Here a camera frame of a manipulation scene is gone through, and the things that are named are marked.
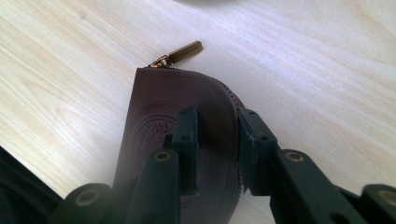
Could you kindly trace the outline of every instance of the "wooden table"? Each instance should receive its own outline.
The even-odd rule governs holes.
[[[177,68],[226,83],[282,148],[361,193],[396,186],[395,1],[0,2],[0,145],[63,197],[112,183],[137,67],[194,40]],[[231,223],[273,223],[243,195]]]

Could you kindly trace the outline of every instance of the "screw hole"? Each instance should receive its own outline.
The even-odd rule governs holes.
[[[100,198],[100,191],[98,189],[86,189],[82,191],[76,198],[76,205],[88,206],[95,203]]]
[[[167,152],[159,152],[155,154],[154,159],[156,161],[168,161],[169,159],[171,159],[171,154]]]
[[[330,219],[336,224],[349,224],[349,220],[345,216],[338,213],[330,213]]]
[[[381,189],[377,192],[377,194],[384,200],[386,203],[392,206],[396,206],[396,193],[390,190]]]
[[[303,161],[304,157],[295,152],[288,152],[286,153],[285,157],[290,161]]]

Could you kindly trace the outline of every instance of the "dark cloth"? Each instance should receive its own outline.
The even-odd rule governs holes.
[[[63,199],[0,147],[0,224],[44,224]]]

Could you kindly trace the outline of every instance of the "brown leather pouch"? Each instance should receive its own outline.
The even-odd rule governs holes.
[[[137,69],[114,187],[139,177],[147,155],[161,149],[165,135],[173,133],[178,112],[191,106],[200,120],[197,194],[181,197],[180,223],[228,223],[241,192],[236,108],[243,104],[212,77]]]

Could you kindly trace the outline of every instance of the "metal zipper tab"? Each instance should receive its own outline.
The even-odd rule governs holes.
[[[178,63],[186,58],[190,58],[199,52],[201,52],[203,49],[201,41],[195,41],[193,43],[190,43],[189,45],[177,49],[168,55],[163,55],[161,58],[157,59],[155,62],[153,62],[150,67],[161,67],[161,68],[168,68],[170,67],[173,63]]]

